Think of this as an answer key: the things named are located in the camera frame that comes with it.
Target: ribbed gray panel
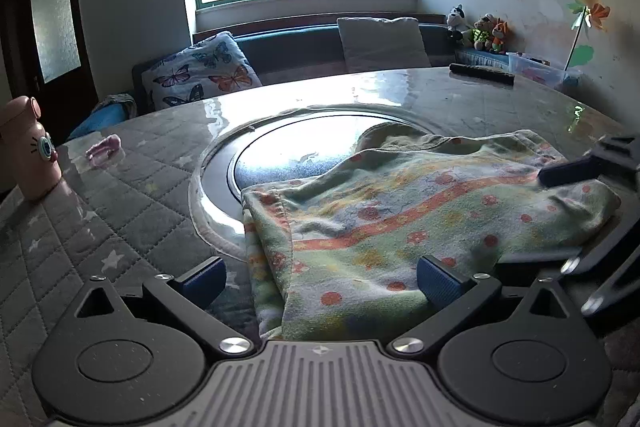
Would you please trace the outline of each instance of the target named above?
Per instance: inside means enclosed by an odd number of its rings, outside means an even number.
[[[486,427],[459,410],[417,362],[375,343],[269,342],[221,363],[201,393],[149,427]],[[54,423],[51,427],[63,427]],[[579,427],[593,427],[581,423]]]

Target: sofa backrest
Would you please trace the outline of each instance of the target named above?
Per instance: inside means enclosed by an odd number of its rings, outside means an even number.
[[[431,66],[455,61],[454,43],[446,26],[420,24],[424,50]],[[244,35],[236,38],[263,85],[347,73],[337,25],[309,26]],[[162,57],[133,67],[135,99],[140,114],[148,111],[142,73]]]

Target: door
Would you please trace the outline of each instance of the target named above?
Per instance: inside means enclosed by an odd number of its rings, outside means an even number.
[[[12,95],[36,97],[64,142],[98,102],[78,0],[0,0],[0,39]]]

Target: pink bottle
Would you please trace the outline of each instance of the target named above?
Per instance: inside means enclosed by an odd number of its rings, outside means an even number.
[[[14,180],[27,200],[43,197],[62,174],[49,133],[41,123],[35,98],[20,96],[0,109],[0,137]]]

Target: white pillow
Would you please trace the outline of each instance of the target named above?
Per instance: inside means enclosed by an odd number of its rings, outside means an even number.
[[[344,17],[338,29],[350,73],[431,68],[417,19]]]
[[[229,32],[164,58],[142,73],[152,110],[260,87],[260,79]]]

